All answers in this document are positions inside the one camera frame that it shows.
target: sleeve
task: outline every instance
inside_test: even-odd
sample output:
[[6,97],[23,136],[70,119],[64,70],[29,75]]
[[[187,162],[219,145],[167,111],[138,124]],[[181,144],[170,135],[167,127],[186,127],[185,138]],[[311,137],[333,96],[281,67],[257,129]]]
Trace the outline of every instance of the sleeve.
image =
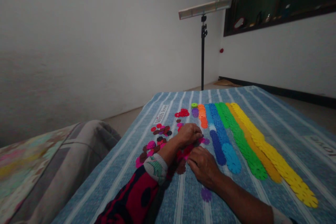
[[142,223],[159,186],[165,181],[167,164],[155,153],[133,174],[110,201],[95,223]]

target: hand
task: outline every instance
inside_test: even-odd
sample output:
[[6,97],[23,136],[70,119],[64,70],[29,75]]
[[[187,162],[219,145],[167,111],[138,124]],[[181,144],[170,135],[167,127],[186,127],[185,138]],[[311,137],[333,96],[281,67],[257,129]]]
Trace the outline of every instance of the hand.
[[195,174],[197,180],[212,191],[214,191],[214,188],[217,185],[216,182],[221,176],[224,176],[219,170],[213,155],[201,146],[198,146],[191,151],[187,163]]
[[201,129],[196,124],[192,123],[187,123],[182,126],[180,132],[175,136],[176,140],[179,142],[180,148],[184,148],[201,137]]

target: floor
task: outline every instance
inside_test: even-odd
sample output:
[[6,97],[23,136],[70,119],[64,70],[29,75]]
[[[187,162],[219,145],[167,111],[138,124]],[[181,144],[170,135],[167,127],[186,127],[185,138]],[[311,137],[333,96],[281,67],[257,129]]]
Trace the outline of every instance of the floor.
[[[229,86],[217,86],[213,84],[207,84],[204,85],[204,90],[208,89],[227,89],[231,88]],[[189,91],[200,91],[201,87],[196,87],[194,89],[190,89]],[[317,122],[320,126],[326,128],[330,132],[334,133],[336,135],[336,110],[322,107],[319,105],[314,105],[311,103],[294,100],[287,97],[277,96],[281,100],[287,102],[294,108],[296,108],[298,111],[300,111],[305,116],[313,119],[315,122]],[[118,133],[123,136],[127,129],[130,127],[132,122],[136,119],[136,117],[141,112],[142,107],[131,110],[129,112],[110,117],[107,119],[104,119],[104,122],[107,122],[110,124]]]

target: metal pole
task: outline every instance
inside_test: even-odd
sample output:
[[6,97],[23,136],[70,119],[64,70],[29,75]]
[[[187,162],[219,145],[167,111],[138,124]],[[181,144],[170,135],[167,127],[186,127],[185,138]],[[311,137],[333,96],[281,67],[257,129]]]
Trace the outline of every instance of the metal pole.
[[202,85],[201,90],[204,90],[204,37],[202,36]]
[[202,82],[201,82],[201,90],[204,90],[204,42],[205,42],[205,37],[208,34],[207,31],[207,24],[204,24],[204,22],[206,21],[207,17],[206,16],[202,16],[201,22],[202,22]]

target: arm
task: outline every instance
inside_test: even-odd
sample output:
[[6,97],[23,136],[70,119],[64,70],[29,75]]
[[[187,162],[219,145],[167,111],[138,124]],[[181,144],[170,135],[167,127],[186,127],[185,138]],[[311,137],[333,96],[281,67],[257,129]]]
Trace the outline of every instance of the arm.
[[185,124],[175,137],[135,171],[130,181],[106,205],[96,223],[142,223],[179,149],[200,137],[202,132],[196,124]]
[[241,223],[292,223],[277,209],[255,198],[219,170],[207,149],[197,147],[187,160],[196,178],[231,208]]

